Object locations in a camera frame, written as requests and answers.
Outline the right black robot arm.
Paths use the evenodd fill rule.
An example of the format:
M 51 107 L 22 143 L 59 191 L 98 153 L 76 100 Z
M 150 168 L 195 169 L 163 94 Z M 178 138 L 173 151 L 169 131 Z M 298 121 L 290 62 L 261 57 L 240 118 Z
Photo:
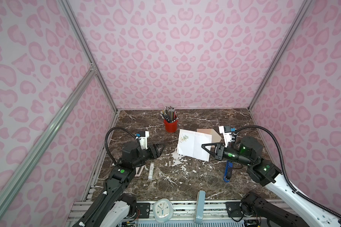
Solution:
M 243 215 L 262 216 L 282 227 L 341 227 L 340 214 L 318 207 L 316 202 L 288 183 L 276 165 L 261 157 L 263 146 L 254 137 L 243 137 L 236 147 L 221 143 L 208 143 L 201 147 L 216 160 L 225 159 L 246 166 L 247 174 L 254 182 L 275 193 L 296 212 L 296 215 L 290 214 L 255 193 L 248 193 L 240 204 Z

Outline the white letter paper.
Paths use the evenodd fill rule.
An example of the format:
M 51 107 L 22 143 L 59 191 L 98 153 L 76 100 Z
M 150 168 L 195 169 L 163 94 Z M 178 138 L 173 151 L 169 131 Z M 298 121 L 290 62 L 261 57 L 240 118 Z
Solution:
M 210 134 L 180 129 L 177 153 L 201 161 L 209 161 L 209 153 L 201 146 L 211 142 Z

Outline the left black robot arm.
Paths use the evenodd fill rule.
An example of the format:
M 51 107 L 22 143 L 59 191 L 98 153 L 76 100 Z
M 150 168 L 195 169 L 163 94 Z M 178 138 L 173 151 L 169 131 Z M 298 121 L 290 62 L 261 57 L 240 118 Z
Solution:
M 154 160 L 162 155 L 165 144 L 153 144 L 142 148 L 137 142 L 127 142 L 122 149 L 122 157 L 103 184 L 102 193 L 92 203 L 90 208 L 74 224 L 75 227 L 100 227 L 104 224 L 116 226 L 125 217 L 135 214 L 136 198 L 125 195 L 136 174 L 136 168 L 144 166 L 148 160 Z M 125 204 L 127 213 L 109 215 L 115 204 Z

